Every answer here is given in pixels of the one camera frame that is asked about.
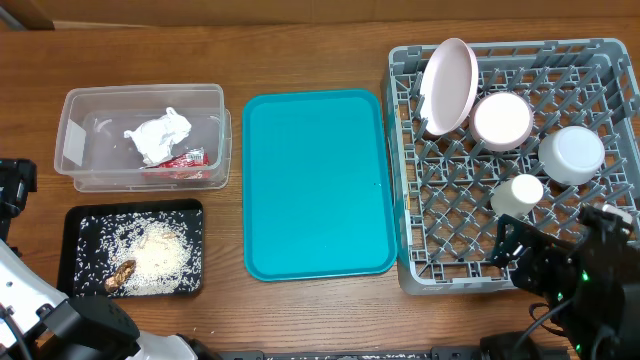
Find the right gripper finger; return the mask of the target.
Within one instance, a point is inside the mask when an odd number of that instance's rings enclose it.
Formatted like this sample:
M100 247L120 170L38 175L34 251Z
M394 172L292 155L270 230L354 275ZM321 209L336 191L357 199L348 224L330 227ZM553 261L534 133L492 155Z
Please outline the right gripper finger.
M633 224L625 223L621 217L603 212L601 205L586 205L581 208L579 222L586 227L586 233L578 242L578 249L600 244L605 247L629 246Z
M527 240L522 238L527 235L528 230L527 223L507 214L501 215L490 263L495 267L505 268L510 262L517 261L527 248Z

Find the pale green cup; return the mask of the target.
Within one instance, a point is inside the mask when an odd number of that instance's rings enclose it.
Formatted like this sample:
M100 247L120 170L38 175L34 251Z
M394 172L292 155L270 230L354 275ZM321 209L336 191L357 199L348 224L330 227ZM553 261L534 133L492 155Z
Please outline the pale green cup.
M490 203L497 216L506 214L521 218L535 207L543 194L544 188L538 178L521 174L497 186Z

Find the grey bowl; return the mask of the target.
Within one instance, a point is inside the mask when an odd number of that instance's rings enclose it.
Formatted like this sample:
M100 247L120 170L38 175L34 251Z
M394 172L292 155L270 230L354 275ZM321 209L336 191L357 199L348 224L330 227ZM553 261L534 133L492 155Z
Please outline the grey bowl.
M580 126L569 126L546 136L538 158L544 173L564 185L582 185L595 177L604 163L600 137Z

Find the small white plate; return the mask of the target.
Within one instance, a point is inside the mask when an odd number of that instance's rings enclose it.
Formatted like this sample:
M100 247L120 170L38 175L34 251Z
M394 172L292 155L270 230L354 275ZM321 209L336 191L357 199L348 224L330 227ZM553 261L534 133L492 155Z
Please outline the small white plate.
M481 99L472 109L470 131L484 148L505 152L519 147L533 128L533 112L522 97L511 92L498 92Z

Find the large white plate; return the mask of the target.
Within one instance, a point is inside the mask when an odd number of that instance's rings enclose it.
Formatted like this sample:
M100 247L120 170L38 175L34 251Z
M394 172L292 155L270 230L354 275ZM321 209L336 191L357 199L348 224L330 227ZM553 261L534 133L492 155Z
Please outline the large white plate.
M441 136L458 128L471 111L478 82L473 50L459 38L442 42L427 62L419 90L426 131Z

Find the red snack wrapper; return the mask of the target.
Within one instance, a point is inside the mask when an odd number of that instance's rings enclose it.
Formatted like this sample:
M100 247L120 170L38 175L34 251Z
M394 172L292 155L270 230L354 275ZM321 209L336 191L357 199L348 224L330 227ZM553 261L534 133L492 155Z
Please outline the red snack wrapper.
M159 165L152 166L152 172L146 168L144 177L160 177L176 180L201 180L208 179L210 172L207 170L196 170L196 167L206 167L209 165L209 157L203 148L197 148L176 156Z

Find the pile of white rice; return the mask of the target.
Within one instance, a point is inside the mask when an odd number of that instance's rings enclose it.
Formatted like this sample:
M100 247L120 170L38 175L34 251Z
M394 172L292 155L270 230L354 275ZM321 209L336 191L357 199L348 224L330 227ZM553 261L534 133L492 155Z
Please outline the pile of white rice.
M72 293L112 298L192 294L202 286L203 211L86 216L80 221ZM107 293L105 280L127 260L128 281Z

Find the white napkin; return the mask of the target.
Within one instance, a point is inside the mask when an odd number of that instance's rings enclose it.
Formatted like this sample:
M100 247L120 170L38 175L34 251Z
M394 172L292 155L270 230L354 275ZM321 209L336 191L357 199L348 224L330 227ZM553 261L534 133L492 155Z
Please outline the white napkin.
M160 118L148 120L135 130L126 130L123 136L131 139L147 166L157 166L172 158L174 145L186 139L192 125L173 107L167 107Z

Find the brown food piece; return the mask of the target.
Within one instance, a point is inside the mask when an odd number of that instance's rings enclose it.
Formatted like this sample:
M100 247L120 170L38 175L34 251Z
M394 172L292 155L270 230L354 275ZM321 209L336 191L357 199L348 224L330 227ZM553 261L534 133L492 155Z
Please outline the brown food piece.
M108 277L104 282L104 288L107 293L113 293L122 287L128 279L133 275L136 269L135 260L127 260L122 263L116 271Z

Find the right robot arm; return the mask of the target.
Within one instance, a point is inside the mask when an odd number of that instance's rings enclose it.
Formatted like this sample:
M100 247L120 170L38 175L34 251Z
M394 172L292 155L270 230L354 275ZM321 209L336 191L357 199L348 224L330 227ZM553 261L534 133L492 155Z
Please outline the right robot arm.
M567 358L566 350L532 340L547 321L581 359L638 358L639 250L630 243L632 217L598 203L582 207L578 220L586 233L571 243L512 216L499 218L491 264L515 263L513 285L542 297L547 311L524 331L483 338L479 358Z

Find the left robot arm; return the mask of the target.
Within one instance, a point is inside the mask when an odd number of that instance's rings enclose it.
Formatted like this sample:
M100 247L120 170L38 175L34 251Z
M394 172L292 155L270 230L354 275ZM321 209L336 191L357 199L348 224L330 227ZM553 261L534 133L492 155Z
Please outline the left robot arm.
M138 328L118 298L194 295L202 287L204 208L195 199L69 210L56 285L1 245L4 359L216 359L185 335Z

